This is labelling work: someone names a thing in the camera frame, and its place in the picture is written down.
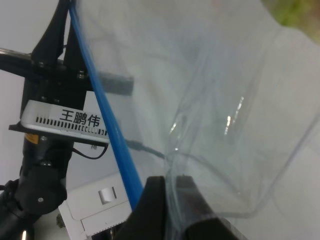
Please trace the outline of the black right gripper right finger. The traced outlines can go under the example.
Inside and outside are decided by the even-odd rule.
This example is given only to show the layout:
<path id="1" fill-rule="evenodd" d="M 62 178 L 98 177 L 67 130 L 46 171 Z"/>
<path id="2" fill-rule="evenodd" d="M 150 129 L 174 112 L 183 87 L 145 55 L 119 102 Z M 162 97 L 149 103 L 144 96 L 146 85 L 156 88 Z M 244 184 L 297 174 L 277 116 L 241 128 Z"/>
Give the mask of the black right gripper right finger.
<path id="1" fill-rule="evenodd" d="M 191 176 L 176 178 L 179 236 L 182 240 L 246 240 L 228 220 L 209 206 Z"/>

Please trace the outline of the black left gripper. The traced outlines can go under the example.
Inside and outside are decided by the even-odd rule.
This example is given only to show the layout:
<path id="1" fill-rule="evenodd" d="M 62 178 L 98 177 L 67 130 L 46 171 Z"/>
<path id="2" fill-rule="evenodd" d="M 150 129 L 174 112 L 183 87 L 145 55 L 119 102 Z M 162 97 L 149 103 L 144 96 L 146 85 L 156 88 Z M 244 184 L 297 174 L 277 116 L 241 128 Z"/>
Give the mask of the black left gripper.
<path id="1" fill-rule="evenodd" d="M 81 53 L 75 27 L 70 24 L 63 64 L 58 58 L 64 49 L 67 15 L 72 0 L 60 0 L 53 17 L 31 53 L 30 76 L 34 84 L 31 99 L 63 107 L 83 107 L 87 92 L 92 92 L 91 78 Z M 102 90 L 120 96 L 131 96 L 134 79 L 113 73 L 99 72 Z"/>

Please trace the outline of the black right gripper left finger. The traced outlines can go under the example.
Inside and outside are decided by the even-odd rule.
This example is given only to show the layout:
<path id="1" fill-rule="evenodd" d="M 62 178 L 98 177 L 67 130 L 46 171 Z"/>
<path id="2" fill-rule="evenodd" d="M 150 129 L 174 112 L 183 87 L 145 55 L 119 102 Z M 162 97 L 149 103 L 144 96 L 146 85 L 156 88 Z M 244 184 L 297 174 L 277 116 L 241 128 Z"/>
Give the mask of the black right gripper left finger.
<path id="1" fill-rule="evenodd" d="M 142 195 L 116 240 L 172 240 L 163 176 L 147 178 Z"/>

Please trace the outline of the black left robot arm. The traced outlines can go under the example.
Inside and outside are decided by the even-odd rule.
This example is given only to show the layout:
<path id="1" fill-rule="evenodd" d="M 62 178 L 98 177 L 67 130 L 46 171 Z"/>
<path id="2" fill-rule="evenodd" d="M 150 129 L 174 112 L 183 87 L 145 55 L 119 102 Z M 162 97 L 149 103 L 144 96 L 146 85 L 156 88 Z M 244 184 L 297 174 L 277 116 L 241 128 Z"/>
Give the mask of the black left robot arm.
<path id="1" fill-rule="evenodd" d="M 93 90 L 75 29 L 65 34 L 71 1 L 60 0 L 40 41 L 31 53 L 0 51 L 0 68 L 24 78 L 20 120 L 12 131 L 24 133 L 19 178 L 0 187 L 0 237 L 19 240 L 24 231 L 43 215 L 56 210 L 67 199 L 66 175 L 75 143 L 108 143 L 96 138 L 70 136 L 69 128 L 83 134 L 85 126 L 33 114 L 40 107 L 62 107 L 78 113 L 87 92 Z"/>

